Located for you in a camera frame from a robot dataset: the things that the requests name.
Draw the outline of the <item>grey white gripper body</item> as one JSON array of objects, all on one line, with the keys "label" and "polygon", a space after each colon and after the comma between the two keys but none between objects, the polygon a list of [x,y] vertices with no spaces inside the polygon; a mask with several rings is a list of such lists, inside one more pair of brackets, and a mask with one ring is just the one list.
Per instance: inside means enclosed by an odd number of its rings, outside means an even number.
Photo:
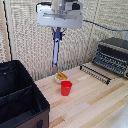
[{"label": "grey white gripper body", "polygon": [[70,11],[67,14],[55,14],[50,11],[39,11],[37,23],[41,26],[73,28],[82,27],[83,14],[78,11]]}]

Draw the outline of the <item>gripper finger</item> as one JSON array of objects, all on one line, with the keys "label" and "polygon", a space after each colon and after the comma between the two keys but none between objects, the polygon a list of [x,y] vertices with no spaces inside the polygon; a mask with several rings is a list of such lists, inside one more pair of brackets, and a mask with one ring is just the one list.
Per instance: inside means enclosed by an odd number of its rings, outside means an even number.
[{"label": "gripper finger", "polygon": [[62,32],[60,32],[60,40],[62,41],[62,37],[65,35],[64,32],[66,31],[66,29],[64,29]]},{"label": "gripper finger", "polygon": [[53,27],[51,29],[52,29],[53,40],[56,42],[56,31],[54,30]]}]

